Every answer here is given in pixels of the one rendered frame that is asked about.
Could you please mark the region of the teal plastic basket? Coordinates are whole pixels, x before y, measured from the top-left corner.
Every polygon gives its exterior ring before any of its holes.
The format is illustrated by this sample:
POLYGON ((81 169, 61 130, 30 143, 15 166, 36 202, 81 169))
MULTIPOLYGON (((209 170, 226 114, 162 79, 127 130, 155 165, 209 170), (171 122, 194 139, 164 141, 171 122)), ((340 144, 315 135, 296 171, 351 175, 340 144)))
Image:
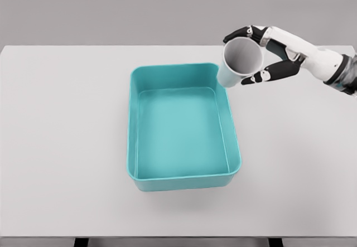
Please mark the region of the teal plastic basket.
POLYGON ((127 173, 140 191, 224 187, 242 158, 226 90, 213 63, 131 72, 127 173))

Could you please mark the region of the white paper cup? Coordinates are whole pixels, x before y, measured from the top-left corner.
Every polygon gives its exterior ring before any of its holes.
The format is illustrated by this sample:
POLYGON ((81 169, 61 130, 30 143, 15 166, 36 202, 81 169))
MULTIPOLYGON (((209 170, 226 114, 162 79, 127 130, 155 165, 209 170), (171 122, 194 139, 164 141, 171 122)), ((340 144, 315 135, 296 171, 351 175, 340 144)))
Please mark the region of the white paper cup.
POLYGON ((234 87, 263 67, 263 51, 253 40, 237 37, 223 47, 217 81, 224 88, 234 87))

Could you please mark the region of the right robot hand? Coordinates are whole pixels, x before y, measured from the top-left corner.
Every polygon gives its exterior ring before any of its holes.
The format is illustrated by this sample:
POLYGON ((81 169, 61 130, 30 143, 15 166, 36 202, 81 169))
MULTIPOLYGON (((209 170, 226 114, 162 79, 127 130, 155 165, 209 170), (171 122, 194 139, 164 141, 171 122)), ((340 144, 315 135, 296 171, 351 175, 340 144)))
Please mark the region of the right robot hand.
POLYGON ((317 58, 318 48, 296 35, 273 26, 249 25, 226 35, 223 43, 238 37, 249 38, 282 59, 243 79, 242 85, 288 78, 296 75, 301 68, 307 69, 318 79, 324 78, 317 58))

